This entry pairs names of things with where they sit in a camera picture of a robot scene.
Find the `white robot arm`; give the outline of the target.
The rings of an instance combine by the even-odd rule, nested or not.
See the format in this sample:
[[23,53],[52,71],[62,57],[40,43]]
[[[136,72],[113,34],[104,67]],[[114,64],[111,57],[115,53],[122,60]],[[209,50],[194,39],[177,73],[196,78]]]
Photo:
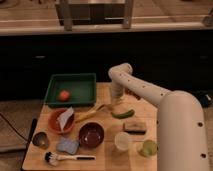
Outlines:
[[111,100],[127,88],[157,108],[157,171],[210,171],[204,112],[190,93],[146,82],[129,63],[111,67]]

